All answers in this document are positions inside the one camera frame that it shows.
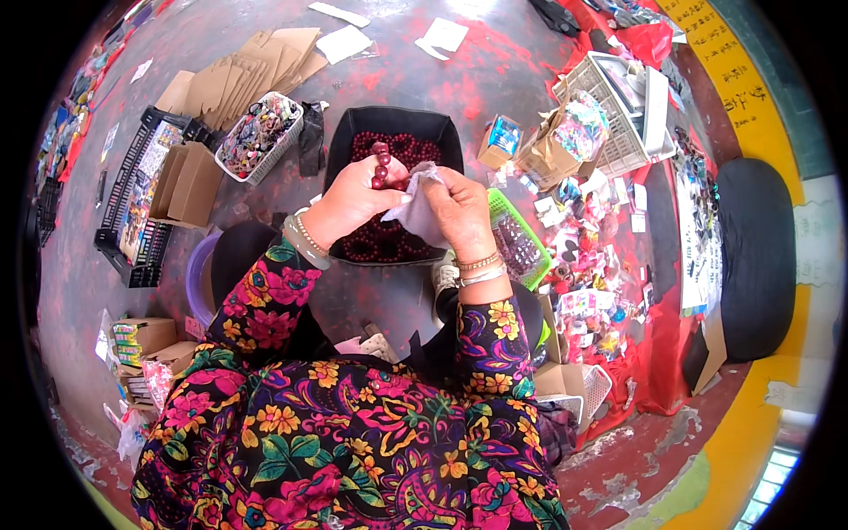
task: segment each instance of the yellow wall sign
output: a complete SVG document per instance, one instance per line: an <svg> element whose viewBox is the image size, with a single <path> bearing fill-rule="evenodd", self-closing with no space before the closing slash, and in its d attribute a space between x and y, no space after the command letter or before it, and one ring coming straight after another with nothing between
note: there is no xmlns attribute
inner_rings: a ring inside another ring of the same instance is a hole
<svg viewBox="0 0 848 530"><path fill-rule="evenodd" d="M659 0L686 32L712 79L745 157L768 162L789 188L792 204L804 203L801 179L778 109L748 53L706 0Z"/></svg>

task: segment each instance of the black plastic crate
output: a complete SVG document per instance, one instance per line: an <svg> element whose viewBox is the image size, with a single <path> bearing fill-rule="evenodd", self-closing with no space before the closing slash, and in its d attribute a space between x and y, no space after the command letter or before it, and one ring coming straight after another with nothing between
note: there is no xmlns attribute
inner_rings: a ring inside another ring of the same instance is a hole
<svg viewBox="0 0 848 530"><path fill-rule="evenodd" d="M212 140L209 131L198 121L189 116L170 114L148 106L142 114L142 124L127 149L124 161L118 169L106 209L103 222L94 234L94 248L106 256L109 263L120 274L120 279L127 287L156 287L162 273L162 261L165 259L165 249L168 246L172 225L148 221L144 227L143 245L138 249L134 264L121 252L118 246L120 237L121 218L130 200L132 186L136 182L138 164L144 152L153 140L153 134L159 123L165 120L180 127L183 141L201 142L207 144Z"/></svg>
<svg viewBox="0 0 848 530"><path fill-rule="evenodd" d="M64 184L54 178L44 181L41 191L36 198L36 222L38 224L38 238L42 247L50 239L50 235L56 230L56 214L59 211L59 200L62 197Z"/></svg>
<svg viewBox="0 0 848 530"><path fill-rule="evenodd" d="M435 142L442 152L442 159L439 163L452 170L465 173L460 135L456 131L456 126L450 116L429 110L403 109L400 107L358 107L344 111L336 128L336 133L332 137L330 151L327 155L324 192L330 188L332 182L336 180L336 176L350 163L351 143L354 136L362 131L379 132L391 136L407 132L421 140ZM330 255L344 263L363 266L393 266L384 263L358 263L339 258L341 255L340 247L341 243L334 243L330 248ZM435 263L442 257L396 265L424 265Z"/></svg>

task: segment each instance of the woman's left hand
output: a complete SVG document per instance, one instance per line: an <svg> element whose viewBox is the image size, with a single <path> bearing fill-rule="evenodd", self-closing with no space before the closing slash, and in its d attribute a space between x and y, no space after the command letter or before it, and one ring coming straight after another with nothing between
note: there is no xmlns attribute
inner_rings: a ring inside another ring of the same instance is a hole
<svg viewBox="0 0 848 530"><path fill-rule="evenodd" d="M347 236L380 212L407 204L408 193L394 189L371 189L377 157L349 164L320 201L301 216L304 228L316 243L329 249L340 237ZM407 181L410 173L395 157L388 165L389 183Z"/></svg>

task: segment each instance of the window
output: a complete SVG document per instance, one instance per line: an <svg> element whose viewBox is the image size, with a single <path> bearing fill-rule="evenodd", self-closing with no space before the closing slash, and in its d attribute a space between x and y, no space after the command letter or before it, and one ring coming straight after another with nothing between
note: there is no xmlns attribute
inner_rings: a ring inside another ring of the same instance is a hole
<svg viewBox="0 0 848 530"><path fill-rule="evenodd" d="M762 479L757 484L754 494L734 530L751 530L753 528L762 514L766 513L774 498L777 497L797 461L798 453L796 451L778 446L774 447L774 451L772 451L772 455L766 464L766 469L762 473Z"/></svg>

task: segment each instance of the gray cloth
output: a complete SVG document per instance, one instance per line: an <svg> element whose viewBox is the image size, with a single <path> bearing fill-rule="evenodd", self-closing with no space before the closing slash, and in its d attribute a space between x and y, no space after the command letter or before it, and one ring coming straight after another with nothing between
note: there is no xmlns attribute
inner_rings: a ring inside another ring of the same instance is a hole
<svg viewBox="0 0 848 530"><path fill-rule="evenodd" d="M436 222L436 215L430 208L427 196L419 189L418 182L422 178L432 178L444 185L442 177L433 162L421 162L410 171L410 185L406 192L412 196L412 201L392 208L382 217L382 220L397 219L410 233L424 240L424 243L436 248L450 248L450 243L442 235Z"/></svg>

